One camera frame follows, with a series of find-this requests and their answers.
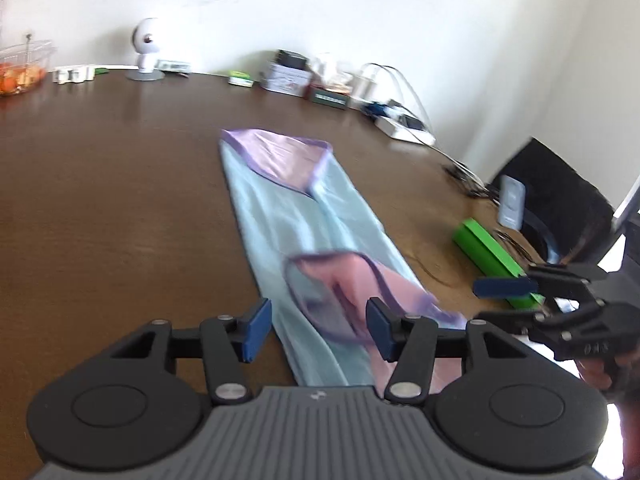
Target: brown tabletop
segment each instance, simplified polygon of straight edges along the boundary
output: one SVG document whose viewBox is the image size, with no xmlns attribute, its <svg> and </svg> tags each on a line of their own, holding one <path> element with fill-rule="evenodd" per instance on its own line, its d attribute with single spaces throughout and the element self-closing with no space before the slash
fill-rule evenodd
<svg viewBox="0 0 640 480">
<path fill-rule="evenodd" d="M 356 112 L 204 75 L 112 72 L 0 98 L 0 478 L 39 468 L 25 412 L 49 381 L 150 319 L 197 326 L 258 298 L 218 152 L 221 128 L 249 127 L 332 143 L 444 309 L 496 305 L 473 296 L 478 270 L 450 241 L 494 206 Z M 254 387 L 293 382 L 273 334 L 245 370 Z M 199 362 L 178 374 L 204 389 Z"/>
</svg>

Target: gray ribbed plate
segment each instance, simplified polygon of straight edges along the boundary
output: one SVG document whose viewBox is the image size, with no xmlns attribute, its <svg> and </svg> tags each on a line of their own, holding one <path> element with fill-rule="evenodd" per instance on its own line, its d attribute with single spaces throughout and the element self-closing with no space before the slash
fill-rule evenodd
<svg viewBox="0 0 640 480">
<path fill-rule="evenodd" d="M 48 464 L 34 480 L 602 480 L 581 467 L 520 476 L 449 449 L 422 412 L 382 402 L 370 387 L 265 388 L 247 404 L 215 409 L 182 450 L 121 473 Z"/>
</svg>

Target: finger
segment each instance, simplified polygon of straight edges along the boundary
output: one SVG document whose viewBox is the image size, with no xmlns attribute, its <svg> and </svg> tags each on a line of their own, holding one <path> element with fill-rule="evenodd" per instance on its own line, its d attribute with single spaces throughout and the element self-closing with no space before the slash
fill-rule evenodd
<svg viewBox="0 0 640 480">
<path fill-rule="evenodd" d="M 602 359 L 581 359 L 578 362 L 584 370 L 592 373 L 604 373 L 604 361 Z"/>
<path fill-rule="evenodd" d="M 616 362 L 620 366 L 629 366 L 630 364 L 633 364 L 638 360 L 640 360 L 640 348 L 637 348 L 635 351 L 628 354 L 623 354 L 616 357 Z"/>
<path fill-rule="evenodd" d="M 585 383 L 597 388 L 598 390 L 608 390 L 612 385 L 611 377 L 607 374 L 593 374 L 586 370 L 578 371 L 580 372 L 580 377 L 582 377 L 582 380 Z"/>
</svg>

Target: wire basket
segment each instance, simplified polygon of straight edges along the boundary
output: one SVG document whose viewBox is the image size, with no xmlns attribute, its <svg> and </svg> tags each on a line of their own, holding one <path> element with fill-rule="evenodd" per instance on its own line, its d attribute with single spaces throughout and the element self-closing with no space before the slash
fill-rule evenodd
<svg viewBox="0 0 640 480">
<path fill-rule="evenodd" d="M 30 41 L 0 50 L 0 96 L 27 92 L 47 75 L 52 41 Z"/>
</svg>

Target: white box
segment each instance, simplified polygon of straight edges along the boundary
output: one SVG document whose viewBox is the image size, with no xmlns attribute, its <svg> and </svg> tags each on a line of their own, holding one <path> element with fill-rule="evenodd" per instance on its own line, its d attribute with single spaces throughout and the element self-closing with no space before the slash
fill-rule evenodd
<svg viewBox="0 0 640 480">
<path fill-rule="evenodd" d="M 312 73 L 272 62 L 261 81 L 263 88 L 281 94 L 302 97 L 311 82 Z"/>
</svg>

